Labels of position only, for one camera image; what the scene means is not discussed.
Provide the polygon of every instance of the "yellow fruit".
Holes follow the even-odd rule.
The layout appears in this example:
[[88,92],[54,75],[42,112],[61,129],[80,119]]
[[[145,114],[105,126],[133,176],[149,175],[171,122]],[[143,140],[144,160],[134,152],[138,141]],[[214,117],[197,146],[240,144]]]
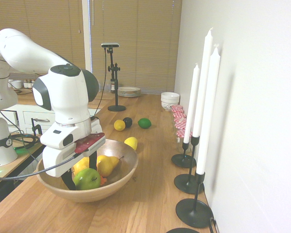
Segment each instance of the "yellow fruit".
[[80,171],[89,168],[89,157],[84,157],[73,166],[73,174],[77,175]]
[[114,128],[118,131],[122,131],[125,129],[125,122],[122,120],[116,120],[114,123]]
[[97,157],[97,171],[102,177],[108,177],[118,162],[119,159],[115,156],[100,155]]
[[135,137],[129,137],[124,141],[125,144],[129,145],[132,147],[134,150],[137,149],[138,141],[137,138]]
[[109,158],[111,159],[111,163],[112,163],[113,169],[114,169],[117,166],[119,159],[115,156],[110,156]]

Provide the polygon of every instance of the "white wall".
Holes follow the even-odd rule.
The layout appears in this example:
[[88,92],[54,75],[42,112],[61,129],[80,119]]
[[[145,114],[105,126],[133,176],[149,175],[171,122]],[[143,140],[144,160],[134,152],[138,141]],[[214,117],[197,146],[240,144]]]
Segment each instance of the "white wall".
[[213,27],[221,64],[205,189],[221,233],[291,233],[291,0],[183,0],[175,92]]

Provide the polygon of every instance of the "drawer handle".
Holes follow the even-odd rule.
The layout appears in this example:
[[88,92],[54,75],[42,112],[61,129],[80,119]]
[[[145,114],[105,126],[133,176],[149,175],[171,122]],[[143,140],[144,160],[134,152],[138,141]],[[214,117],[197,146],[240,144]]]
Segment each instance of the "drawer handle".
[[33,119],[34,121],[40,121],[40,122],[50,122],[49,119],[38,119],[38,118],[35,118]]

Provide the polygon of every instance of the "stack of plates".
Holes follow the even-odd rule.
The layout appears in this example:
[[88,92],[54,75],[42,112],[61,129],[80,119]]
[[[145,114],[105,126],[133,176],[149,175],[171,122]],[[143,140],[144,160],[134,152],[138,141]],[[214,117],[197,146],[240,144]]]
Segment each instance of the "stack of plates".
[[124,97],[137,97],[141,95],[140,88],[132,87],[132,86],[123,86],[119,87],[117,91],[119,96]]

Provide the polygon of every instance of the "wooden bowl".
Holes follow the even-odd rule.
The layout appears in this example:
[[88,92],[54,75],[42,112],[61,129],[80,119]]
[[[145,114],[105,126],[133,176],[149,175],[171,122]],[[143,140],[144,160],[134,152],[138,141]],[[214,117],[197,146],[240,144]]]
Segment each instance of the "wooden bowl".
[[[98,156],[102,154],[118,158],[123,157],[102,187],[84,191],[69,190],[61,177],[52,177],[45,172],[38,174],[38,179],[49,191],[64,199],[75,202],[92,202],[104,199],[118,191],[132,177],[138,165],[138,155],[133,148],[125,143],[109,139],[97,151]],[[41,171],[43,169],[41,159],[37,165],[37,170]]]

